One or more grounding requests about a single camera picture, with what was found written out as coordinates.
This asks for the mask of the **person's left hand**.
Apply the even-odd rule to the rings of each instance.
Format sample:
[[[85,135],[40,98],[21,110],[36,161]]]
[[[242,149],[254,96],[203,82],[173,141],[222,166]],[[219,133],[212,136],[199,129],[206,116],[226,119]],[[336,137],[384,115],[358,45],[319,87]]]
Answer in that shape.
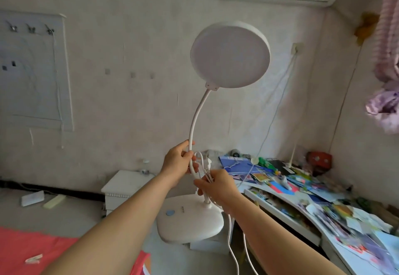
[[[178,152],[178,145],[171,148],[164,157],[164,162],[158,176],[162,178],[162,182],[166,184],[170,190],[176,187],[181,178],[186,174],[191,174],[190,165],[194,172],[199,172],[199,164],[193,151],[185,154]]]

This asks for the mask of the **person's right hand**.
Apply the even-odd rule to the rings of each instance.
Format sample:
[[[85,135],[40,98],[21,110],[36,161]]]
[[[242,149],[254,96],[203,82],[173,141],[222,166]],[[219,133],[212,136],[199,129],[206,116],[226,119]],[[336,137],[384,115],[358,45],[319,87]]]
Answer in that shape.
[[[243,197],[239,192],[234,179],[224,169],[212,169],[210,171],[212,179],[209,181],[207,177],[202,180],[216,183],[216,190],[213,192],[197,192],[198,195],[207,195],[213,202],[227,212],[231,216],[235,216],[237,207],[239,207]]]

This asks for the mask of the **white round-head desk lamp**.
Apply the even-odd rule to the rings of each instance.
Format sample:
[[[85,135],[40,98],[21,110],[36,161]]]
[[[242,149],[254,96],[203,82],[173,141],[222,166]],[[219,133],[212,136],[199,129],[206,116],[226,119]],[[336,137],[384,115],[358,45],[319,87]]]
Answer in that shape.
[[[270,65],[271,50],[267,38],[254,26],[240,21],[219,22],[198,34],[190,60],[197,75],[205,81],[206,90],[192,118],[189,151],[198,116],[210,93],[258,81]],[[224,227],[222,211],[206,193],[167,198],[156,218],[158,234],[164,242],[174,244],[214,237]]]

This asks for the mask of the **person's right forearm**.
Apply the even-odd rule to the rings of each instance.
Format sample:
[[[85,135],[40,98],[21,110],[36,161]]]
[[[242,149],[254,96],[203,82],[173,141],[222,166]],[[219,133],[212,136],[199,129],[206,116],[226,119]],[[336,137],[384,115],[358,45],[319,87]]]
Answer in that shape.
[[[346,275],[242,194],[217,201],[238,222],[268,275]]]

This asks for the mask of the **person's left forearm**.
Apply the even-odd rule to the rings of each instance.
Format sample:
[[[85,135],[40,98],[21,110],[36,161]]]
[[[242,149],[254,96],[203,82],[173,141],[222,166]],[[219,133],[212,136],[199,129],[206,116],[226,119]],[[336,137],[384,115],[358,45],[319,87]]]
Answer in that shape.
[[[129,275],[178,178],[160,173],[84,234],[42,275]]]

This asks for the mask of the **blue book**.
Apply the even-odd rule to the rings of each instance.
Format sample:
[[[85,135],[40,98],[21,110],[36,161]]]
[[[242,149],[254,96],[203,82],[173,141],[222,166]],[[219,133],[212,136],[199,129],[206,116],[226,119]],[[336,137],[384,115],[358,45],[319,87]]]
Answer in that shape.
[[[222,168],[232,175],[267,172],[267,168],[253,165],[247,158],[219,156]]]

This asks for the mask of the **white bedside cabinet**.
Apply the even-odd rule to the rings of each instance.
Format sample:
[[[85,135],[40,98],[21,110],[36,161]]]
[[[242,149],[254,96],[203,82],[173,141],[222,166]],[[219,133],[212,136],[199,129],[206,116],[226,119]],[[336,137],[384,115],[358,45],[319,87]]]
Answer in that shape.
[[[119,170],[101,188],[101,192],[105,196],[105,217],[132,197],[153,177],[155,177],[154,174]]]

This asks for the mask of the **red toy box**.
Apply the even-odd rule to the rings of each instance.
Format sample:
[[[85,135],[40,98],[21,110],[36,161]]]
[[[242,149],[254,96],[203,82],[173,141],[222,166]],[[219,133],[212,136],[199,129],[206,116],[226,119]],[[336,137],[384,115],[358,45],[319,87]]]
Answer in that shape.
[[[326,171],[332,168],[333,156],[327,152],[309,151],[306,154],[307,163],[313,168],[321,168]]]

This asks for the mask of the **pale yellow power strip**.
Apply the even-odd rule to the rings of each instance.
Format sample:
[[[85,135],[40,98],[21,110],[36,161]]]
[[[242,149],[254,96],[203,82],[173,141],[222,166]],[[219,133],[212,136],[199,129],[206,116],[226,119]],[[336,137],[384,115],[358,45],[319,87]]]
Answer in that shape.
[[[62,194],[56,195],[54,198],[46,202],[42,207],[47,210],[51,210],[55,208],[57,205],[62,203],[67,197]]]

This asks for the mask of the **white flat box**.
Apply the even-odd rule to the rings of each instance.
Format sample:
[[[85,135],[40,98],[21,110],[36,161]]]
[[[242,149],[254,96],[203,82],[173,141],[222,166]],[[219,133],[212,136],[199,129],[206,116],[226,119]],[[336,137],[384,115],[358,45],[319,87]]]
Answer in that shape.
[[[44,191],[30,193],[21,197],[21,207],[31,206],[45,200]]]

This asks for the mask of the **red bed sheet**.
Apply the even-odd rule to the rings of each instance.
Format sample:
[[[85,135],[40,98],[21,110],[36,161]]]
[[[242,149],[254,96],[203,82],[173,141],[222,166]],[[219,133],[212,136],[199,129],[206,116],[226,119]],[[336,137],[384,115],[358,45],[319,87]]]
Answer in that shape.
[[[0,227],[0,275],[42,275],[78,238]],[[38,264],[25,260],[43,254]]]

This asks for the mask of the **purple crumpled cloth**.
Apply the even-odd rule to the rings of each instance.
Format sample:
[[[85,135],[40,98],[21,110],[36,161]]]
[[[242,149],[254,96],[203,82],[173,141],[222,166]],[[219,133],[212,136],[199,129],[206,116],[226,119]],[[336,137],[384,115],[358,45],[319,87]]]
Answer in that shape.
[[[399,134],[399,81],[385,83],[367,101],[366,114],[386,134]]]

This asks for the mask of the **yellow plush toy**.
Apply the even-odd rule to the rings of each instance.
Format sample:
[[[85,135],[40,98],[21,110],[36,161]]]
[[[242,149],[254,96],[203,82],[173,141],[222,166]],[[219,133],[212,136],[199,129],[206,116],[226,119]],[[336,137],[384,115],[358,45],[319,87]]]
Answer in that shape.
[[[361,22],[358,27],[356,27],[354,32],[358,46],[362,46],[364,41],[372,36],[379,22],[379,18],[380,14],[374,12],[362,13]]]

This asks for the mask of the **pink striped hanging garment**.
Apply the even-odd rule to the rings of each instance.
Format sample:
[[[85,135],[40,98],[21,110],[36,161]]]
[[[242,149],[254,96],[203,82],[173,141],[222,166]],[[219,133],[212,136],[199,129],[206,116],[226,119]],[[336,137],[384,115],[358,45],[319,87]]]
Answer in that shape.
[[[399,0],[382,1],[372,59],[379,81],[399,81]]]

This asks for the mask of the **white wall board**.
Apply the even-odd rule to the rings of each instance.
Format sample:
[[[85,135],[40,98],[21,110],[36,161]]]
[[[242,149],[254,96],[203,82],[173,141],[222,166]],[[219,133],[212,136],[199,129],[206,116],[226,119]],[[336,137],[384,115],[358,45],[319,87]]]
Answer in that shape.
[[[74,131],[65,19],[0,9],[0,123]]]

